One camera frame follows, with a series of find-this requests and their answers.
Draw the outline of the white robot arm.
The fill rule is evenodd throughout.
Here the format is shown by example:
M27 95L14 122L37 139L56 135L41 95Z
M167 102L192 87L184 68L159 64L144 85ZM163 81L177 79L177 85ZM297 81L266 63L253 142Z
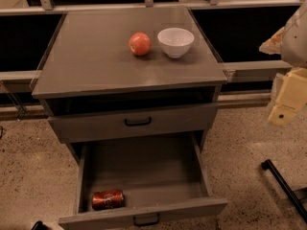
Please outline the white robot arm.
M268 122L274 126L287 125L307 104L307 2L271 38L259 47L268 55L279 54L292 66L285 76L276 76L277 88Z

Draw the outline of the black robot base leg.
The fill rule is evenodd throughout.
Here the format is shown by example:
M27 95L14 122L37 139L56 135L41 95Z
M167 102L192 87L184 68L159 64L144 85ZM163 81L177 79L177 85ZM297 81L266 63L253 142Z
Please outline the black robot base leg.
M270 159L265 160L261 163L261 168L263 170L269 170L276 182L279 184L283 192L286 194L288 199L295 206L297 212L307 223L307 188L301 188L298 190L292 190L287 181L284 179L282 174L279 172L277 167L273 164Z

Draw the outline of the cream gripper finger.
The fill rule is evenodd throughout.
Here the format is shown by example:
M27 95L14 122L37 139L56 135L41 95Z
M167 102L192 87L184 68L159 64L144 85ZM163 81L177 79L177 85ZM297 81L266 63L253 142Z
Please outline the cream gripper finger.
M272 86L272 109L268 123L287 125L307 104L307 69L294 68L286 75L277 74Z
M271 38L261 44L259 51L268 55L279 55L283 33L284 28L279 29Z

